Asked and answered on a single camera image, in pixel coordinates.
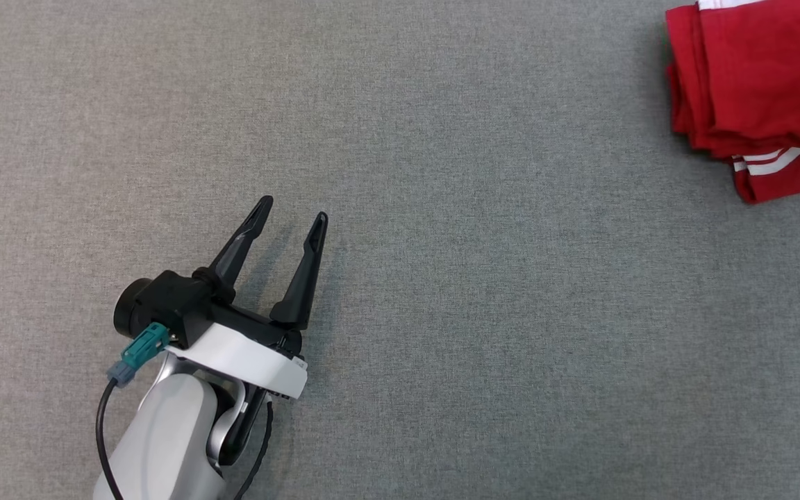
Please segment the red shorts white side stripe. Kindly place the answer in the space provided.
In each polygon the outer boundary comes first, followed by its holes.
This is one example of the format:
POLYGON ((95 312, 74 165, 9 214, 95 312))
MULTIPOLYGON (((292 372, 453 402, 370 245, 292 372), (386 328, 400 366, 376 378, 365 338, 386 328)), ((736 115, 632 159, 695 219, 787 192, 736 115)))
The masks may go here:
POLYGON ((800 148, 800 0, 665 12, 672 128, 716 158, 800 148))

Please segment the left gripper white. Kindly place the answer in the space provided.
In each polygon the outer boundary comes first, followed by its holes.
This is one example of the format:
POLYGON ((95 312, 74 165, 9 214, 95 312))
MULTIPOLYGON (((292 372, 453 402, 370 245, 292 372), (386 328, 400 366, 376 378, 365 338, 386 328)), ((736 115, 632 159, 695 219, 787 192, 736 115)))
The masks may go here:
MULTIPOLYGON (((235 300, 236 279, 273 203, 270 195, 261 197, 210 265, 194 271, 194 279, 208 285, 214 300, 235 300)), ((166 351, 214 374, 298 399, 308 380, 307 362, 301 355, 302 331, 308 328, 328 226, 327 213, 317 213, 303 240, 302 259, 283 300, 271 308, 270 319, 232 305, 213 304, 206 317, 190 327, 198 335, 196 342, 187 349, 169 345, 166 351)))

